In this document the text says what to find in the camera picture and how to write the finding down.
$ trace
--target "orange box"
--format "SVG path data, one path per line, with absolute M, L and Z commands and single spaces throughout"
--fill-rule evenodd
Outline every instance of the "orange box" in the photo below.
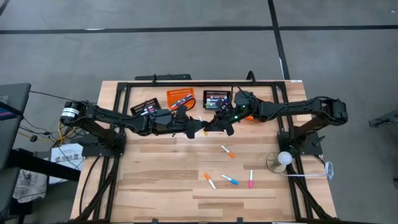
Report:
M 169 109 L 176 109 L 178 106 L 173 106 L 179 100 L 183 99 L 184 97 L 188 96 L 189 94 L 192 95 L 192 98 L 195 99 L 195 93 L 193 92 L 193 88 L 185 88 L 179 90 L 169 90 L 167 91 L 167 107 Z M 190 100 L 188 103 L 185 103 L 185 106 L 189 109 L 193 106 L 194 101 Z

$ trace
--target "gray floor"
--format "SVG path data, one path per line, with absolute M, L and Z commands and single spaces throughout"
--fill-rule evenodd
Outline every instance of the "gray floor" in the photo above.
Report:
M 281 26 L 398 24 L 398 2 L 275 1 Z M 11 0 L 0 29 L 89 29 L 178 26 L 269 26 L 267 1 Z M 338 216 L 396 223 L 397 130 L 371 129 L 368 119 L 398 108 L 398 30 L 283 31 L 291 79 L 307 96 L 340 98 L 349 122 L 322 131 Z M 0 35 L 0 83 L 30 82 L 32 89 L 96 101 L 102 80 L 191 73 L 194 79 L 281 79 L 272 31 L 158 34 Z M 54 130 L 63 101 L 30 95 L 26 117 Z M 16 147 L 46 151 L 17 138 Z M 35 203 L 30 221 L 68 220 L 76 184 L 52 187 Z

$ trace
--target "metal frame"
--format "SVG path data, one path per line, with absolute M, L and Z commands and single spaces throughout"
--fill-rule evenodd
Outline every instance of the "metal frame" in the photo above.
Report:
M 131 88 L 133 87 L 158 87 L 158 86 L 268 86 L 271 87 L 272 89 L 272 94 L 274 97 L 274 102 L 275 103 L 279 103 L 279 97 L 278 97 L 278 92 L 277 89 L 279 89 L 282 93 L 282 98 L 284 100 L 285 103 L 288 103 L 288 99 L 287 99 L 287 91 L 286 91 L 286 85 L 285 82 L 283 81 L 274 81 L 274 82 L 264 82 L 264 81 L 256 81 L 256 78 L 254 76 L 254 74 L 252 72 L 249 72 L 247 80 L 251 80 L 251 82 L 228 82 L 228 81 L 223 81 L 223 82 L 187 82 L 187 81 L 183 81 L 183 82 L 157 82 L 156 78 L 154 77 L 154 80 L 152 82 L 138 82 L 138 83 L 118 83 L 118 87 L 117 87 L 117 91 L 116 91 L 116 96 L 115 96 L 115 102 L 114 102 L 114 106 L 113 106 L 113 110 L 117 111 L 119 108 L 119 104 L 120 104 L 120 98 L 121 98 L 121 93 L 122 91 L 125 91 L 125 95 L 124 95 L 124 103 L 123 103 L 123 110 L 122 113 L 123 114 L 127 114 L 127 109 L 128 109 L 128 104 L 129 104 L 129 97 L 130 97 L 130 92 L 131 92 Z M 287 121 L 289 124 L 289 129 L 293 127 L 293 120 L 291 116 L 287 117 Z M 284 123 L 282 120 L 282 117 L 278 117 L 277 118 L 277 122 L 279 125 L 279 132 L 284 132 L 285 128 L 284 128 Z M 119 157 L 115 157 L 114 159 L 114 163 L 116 163 L 116 166 L 119 165 Z M 296 158 L 296 163 L 297 163 L 297 167 L 298 167 L 298 173 L 299 174 L 303 174 L 303 167 L 302 167 L 302 161 L 300 156 L 298 156 Z M 105 180 L 106 177 L 106 173 L 108 170 L 108 164 L 109 164 L 109 158 L 105 157 L 104 158 L 104 162 L 103 162 L 103 166 L 102 166 L 102 170 L 101 170 L 101 175 L 100 175 L 100 181 L 99 181 L 99 186 L 98 188 L 103 184 L 103 181 Z M 295 219 L 296 221 L 299 221 L 301 219 L 301 213 L 300 213 L 300 206 L 299 206 L 299 201 L 297 198 L 297 191 L 295 188 L 295 184 L 294 184 L 294 177 L 289 177 L 289 186 L 290 186 L 290 193 L 292 196 L 292 204 L 293 204 L 293 208 L 294 208 L 294 213 L 295 213 Z M 302 182 L 305 186 L 305 178 L 302 178 Z M 116 179 L 114 179 L 111 182 L 111 185 L 109 186 L 109 195 L 108 195 L 108 201 L 107 201 L 107 205 L 106 205 L 106 212 L 105 212 L 105 219 L 106 220 L 110 220 L 111 218 L 111 212 L 112 212 L 112 204 L 113 204 L 113 198 L 114 198 L 114 190 L 116 187 Z M 307 218 L 313 218 L 312 215 L 312 209 L 310 204 L 307 202 L 307 200 L 304 200 L 305 203 L 305 208 L 307 211 Z M 93 219 L 99 219 L 99 211 L 100 211 L 100 206 L 101 204 L 97 204 L 96 208 L 95 208 L 95 212 L 94 212 L 94 216 Z

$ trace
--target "white ball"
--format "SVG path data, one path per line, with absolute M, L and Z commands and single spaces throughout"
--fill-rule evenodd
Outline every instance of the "white ball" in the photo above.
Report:
M 283 165 L 289 165 L 292 162 L 292 155 L 288 152 L 280 152 L 278 155 L 278 161 Z

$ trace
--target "desk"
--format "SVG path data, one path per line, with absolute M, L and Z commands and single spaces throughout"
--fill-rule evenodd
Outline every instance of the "desk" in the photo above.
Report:
M 98 100 L 100 107 L 109 110 L 113 108 L 117 84 L 114 81 L 103 82 Z M 302 82 L 286 81 L 285 85 L 290 102 L 306 99 Z M 159 100 L 162 108 L 166 108 L 166 91 L 179 88 L 185 87 L 133 87 L 128 108 L 154 97 Z M 269 87 L 242 88 L 253 91 L 264 101 L 273 101 Z M 208 86 L 194 89 L 197 104 L 187 114 L 210 121 L 214 111 L 202 108 L 203 90 L 230 90 L 231 87 Z M 122 110 L 123 99 L 122 95 L 119 112 Z M 310 118 L 309 115 L 293 116 L 293 121 L 300 126 Z M 284 122 L 285 127 L 288 127 L 286 120 Z M 205 136 L 203 131 L 199 131 L 195 139 L 188 139 L 184 134 L 176 134 L 173 138 L 171 135 L 141 137 L 127 130 L 127 145 L 120 160 L 111 221 L 149 222 L 152 218 L 157 218 L 160 222 L 235 222 L 236 217 L 243 217 L 246 222 L 294 221 L 288 180 L 283 175 L 267 170 L 265 162 L 270 153 L 279 151 L 277 121 L 257 123 L 244 120 L 234 124 L 234 130 L 234 135 L 230 137 L 216 132 Z M 227 145 L 236 158 L 230 158 L 221 145 Z M 94 159 L 86 159 L 83 163 L 71 218 L 78 216 L 81 190 Z M 302 160 L 306 174 L 324 173 L 322 164 L 313 156 L 303 156 Z M 102 158 L 90 175 L 83 207 L 88 205 L 97 191 L 101 164 Z M 254 170 L 253 189 L 248 187 L 250 169 Z M 216 190 L 205 179 L 205 172 L 213 179 Z M 238 180 L 239 185 L 230 184 L 221 174 Z M 309 177 L 307 187 L 324 210 L 335 217 L 326 178 Z M 100 218 L 104 217 L 107 196 L 106 192 Z M 301 214 L 306 217 L 299 190 L 298 198 Z

